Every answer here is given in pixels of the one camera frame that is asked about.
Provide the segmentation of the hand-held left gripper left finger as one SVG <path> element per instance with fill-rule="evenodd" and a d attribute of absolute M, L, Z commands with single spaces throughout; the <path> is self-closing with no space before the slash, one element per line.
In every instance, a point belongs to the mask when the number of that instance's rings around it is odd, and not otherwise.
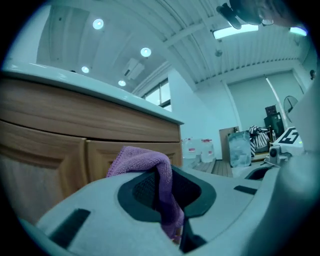
<path fill-rule="evenodd" d="M 94 181 L 44 214 L 36 227 L 71 256 L 182 256 L 161 227 L 158 172 Z"/>

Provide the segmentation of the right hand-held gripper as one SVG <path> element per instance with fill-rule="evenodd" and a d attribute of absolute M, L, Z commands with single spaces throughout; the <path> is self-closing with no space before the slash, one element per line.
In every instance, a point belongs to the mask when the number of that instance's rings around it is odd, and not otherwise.
<path fill-rule="evenodd" d="M 284 164 L 291 157 L 300 156 L 303 154 L 303 142 L 297 129 L 289 127 L 285 132 L 274 142 L 270 144 L 269 154 L 265 157 L 264 165 L 254 166 L 254 169 L 249 173 L 246 180 L 263 180 L 268 170 L 279 170 L 280 167 L 270 164 Z"/>

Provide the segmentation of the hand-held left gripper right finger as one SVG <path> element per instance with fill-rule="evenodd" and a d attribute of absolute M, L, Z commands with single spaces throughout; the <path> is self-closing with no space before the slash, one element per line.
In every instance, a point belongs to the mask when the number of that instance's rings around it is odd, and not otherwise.
<path fill-rule="evenodd" d="M 309 214 L 309 167 L 287 163 L 260 181 L 183 169 L 200 196 L 184 210 L 183 256 L 283 255 Z"/>

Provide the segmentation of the purple cloth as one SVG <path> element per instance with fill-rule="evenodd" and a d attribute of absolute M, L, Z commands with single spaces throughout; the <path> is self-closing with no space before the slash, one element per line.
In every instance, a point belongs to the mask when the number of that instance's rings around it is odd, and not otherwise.
<path fill-rule="evenodd" d="M 112 162 L 106 177 L 142 172 L 152 168 L 156 168 L 159 174 L 161 228 L 171 240 L 178 240 L 185 215 L 172 193 L 173 172 L 167 155 L 149 149 L 124 146 Z"/>

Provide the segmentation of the black white striped fabric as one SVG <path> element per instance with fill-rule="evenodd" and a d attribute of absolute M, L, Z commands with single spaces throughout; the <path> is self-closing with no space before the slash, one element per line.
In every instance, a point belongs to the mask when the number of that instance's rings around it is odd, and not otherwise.
<path fill-rule="evenodd" d="M 267 146 L 268 141 L 270 140 L 269 136 L 267 135 L 269 130 L 267 128 L 252 125 L 248 131 L 250 136 L 251 157 L 253 158 L 255 156 L 256 149 Z"/>

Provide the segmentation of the clear plastic bag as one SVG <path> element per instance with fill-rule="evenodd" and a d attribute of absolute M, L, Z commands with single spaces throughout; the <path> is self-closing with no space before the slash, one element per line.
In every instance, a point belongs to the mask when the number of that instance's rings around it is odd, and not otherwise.
<path fill-rule="evenodd" d="M 251 165 L 250 134 L 246 131 L 228 134 L 230 166 L 243 168 Z"/>

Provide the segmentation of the wooden slatted platform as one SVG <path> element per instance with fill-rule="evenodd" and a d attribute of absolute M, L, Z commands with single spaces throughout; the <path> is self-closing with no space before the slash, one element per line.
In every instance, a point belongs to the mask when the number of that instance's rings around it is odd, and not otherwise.
<path fill-rule="evenodd" d="M 233 172 L 230 164 L 227 161 L 223 160 L 214 160 L 210 163 L 199 162 L 195 164 L 193 169 L 218 176 L 229 178 L 233 177 Z"/>

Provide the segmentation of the brown wooden board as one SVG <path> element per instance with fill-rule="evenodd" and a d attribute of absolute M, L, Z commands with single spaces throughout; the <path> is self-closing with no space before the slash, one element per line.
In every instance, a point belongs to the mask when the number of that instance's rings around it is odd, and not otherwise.
<path fill-rule="evenodd" d="M 230 162 L 229 134 L 239 131 L 239 127 L 230 127 L 219 130 L 222 160 Z"/>

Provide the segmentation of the black machine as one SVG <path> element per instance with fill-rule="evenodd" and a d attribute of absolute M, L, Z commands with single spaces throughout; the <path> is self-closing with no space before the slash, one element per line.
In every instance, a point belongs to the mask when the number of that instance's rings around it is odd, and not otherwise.
<path fill-rule="evenodd" d="M 271 130 L 275 132 L 276 138 L 280 137 L 285 131 L 280 112 L 277 111 L 277 108 L 275 105 L 266 107 L 265 112 L 266 112 L 266 117 L 264 118 L 265 126 L 270 127 Z"/>

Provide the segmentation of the round standing fan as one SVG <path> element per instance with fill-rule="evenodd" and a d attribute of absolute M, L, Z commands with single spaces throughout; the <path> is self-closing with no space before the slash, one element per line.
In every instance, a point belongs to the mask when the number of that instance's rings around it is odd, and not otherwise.
<path fill-rule="evenodd" d="M 290 118 L 290 113 L 293 110 L 293 108 L 296 106 L 297 103 L 298 103 L 298 100 L 294 96 L 291 96 L 291 95 L 286 96 L 283 101 L 284 113 L 286 115 L 287 120 L 290 123 L 292 122 L 292 120 Z"/>

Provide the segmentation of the glass window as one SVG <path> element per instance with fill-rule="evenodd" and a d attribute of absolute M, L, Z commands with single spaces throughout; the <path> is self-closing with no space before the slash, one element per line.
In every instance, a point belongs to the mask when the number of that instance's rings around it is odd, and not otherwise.
<path fill-rule="evenodd" d="M 157 105 L 167 111 L 172 111 L 171 105 L 171 92 L 170 84 L 168 78 L 158 83 L 147 93 L 145 93 L 142 98 L 154 105 Z"/>

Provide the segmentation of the rectangular ceiling light panel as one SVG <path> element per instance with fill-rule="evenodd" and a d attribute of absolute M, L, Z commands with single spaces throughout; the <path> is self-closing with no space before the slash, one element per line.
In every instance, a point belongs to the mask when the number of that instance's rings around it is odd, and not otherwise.
<path fill-rule="evenodd" d="M 213 31 L 213 36 L 216 40 L 241 34 L 241 33 L 248 33 L 248 32 L 255 32 L 259 30 L 258 25 L 252 24 L 243 24 L 240 29 L 236 29 L 234 27 L 227 27 L 219 30 Z"/>
<path fill-rule="evenodd" d="M 308 35 L 308 31 L 306 29 L 301 28 L 301 27 L 296 27 L 296 26 L 295 27 L 291 27 L 289 29 L 289 32 L 293 33 L 293 34 L 296 34 L 296 35 L 299 35 L 299 36 L 303 36 L 303 37 Z"/>

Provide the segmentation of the white ceiling air conditioner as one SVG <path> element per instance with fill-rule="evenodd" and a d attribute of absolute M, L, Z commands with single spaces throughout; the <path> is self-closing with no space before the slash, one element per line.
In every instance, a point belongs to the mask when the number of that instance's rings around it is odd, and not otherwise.
<path fill-rule="evenodd" d="M 135 80 L 145 69 L 145 66 L 141 64 L 137 59 L 131 58 L 125 65 L 122 73 L 128 80 Z"/>

